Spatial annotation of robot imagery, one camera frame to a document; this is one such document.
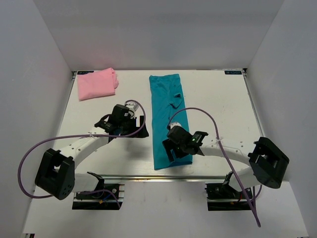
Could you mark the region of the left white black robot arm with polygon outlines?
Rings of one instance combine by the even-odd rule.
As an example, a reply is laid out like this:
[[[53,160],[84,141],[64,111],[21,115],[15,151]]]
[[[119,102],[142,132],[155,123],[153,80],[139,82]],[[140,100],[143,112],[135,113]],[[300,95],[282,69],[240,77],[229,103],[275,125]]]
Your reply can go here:
[[[91,194],[99,198],[104,194],[102,177],[86,172],[76,173],[81,162],[115,138],[146,138],[146,115],[136,117],[143,107],[134,100],[114,106],[110,115],[103,116],[91,130],[76,135],[76,141],[59,150],[48,149],[41,160],[35,177],[36,186],[51,196],[63,200],[71,193]]]

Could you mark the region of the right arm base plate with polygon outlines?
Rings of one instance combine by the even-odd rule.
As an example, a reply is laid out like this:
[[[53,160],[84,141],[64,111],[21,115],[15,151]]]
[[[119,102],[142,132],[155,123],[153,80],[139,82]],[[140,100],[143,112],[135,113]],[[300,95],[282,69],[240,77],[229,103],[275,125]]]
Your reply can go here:
[[[250,211],[243,192],[222,186],[221,183],[206,183],[208,211]]]

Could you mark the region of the teal t shirt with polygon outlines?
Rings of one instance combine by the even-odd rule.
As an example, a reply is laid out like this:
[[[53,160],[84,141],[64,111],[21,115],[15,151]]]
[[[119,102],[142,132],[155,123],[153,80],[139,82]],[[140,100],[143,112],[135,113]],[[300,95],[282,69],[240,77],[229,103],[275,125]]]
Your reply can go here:
[[[170,118],[179,110],[185,108],[185,99],[179,74],[149,77],[152,103],[152,132],[154,169],[190,165],[193,156],[187,155],[181,159],[173,156],[170,161],[163,146],[167,139],[167,126]]]

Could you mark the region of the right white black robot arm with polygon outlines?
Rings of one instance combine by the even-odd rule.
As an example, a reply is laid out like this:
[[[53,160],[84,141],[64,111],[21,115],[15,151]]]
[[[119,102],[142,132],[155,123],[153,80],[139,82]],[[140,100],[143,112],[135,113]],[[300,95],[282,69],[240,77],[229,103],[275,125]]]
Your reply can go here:
[[[196,131],[190,134],[175,125],[162,142],[169,160],[182,159],[187,155],[228,158],[247,165],[238,172],[231,171],[222,184],[224,193],[231,198],[242,188],[264,185],[279,189],[289,165],[289,158],[269,139],[260,137],[253,143],[235,142],[213,138],[208,133]]]

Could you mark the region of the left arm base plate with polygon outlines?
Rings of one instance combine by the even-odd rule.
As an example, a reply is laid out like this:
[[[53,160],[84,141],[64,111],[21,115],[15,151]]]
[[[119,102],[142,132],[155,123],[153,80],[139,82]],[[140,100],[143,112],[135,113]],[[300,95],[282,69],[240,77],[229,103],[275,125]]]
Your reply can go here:
[[[75,193],[72,210],[118,211],[124,200],[123,183],[102,183],[96,187],[98,192]]]

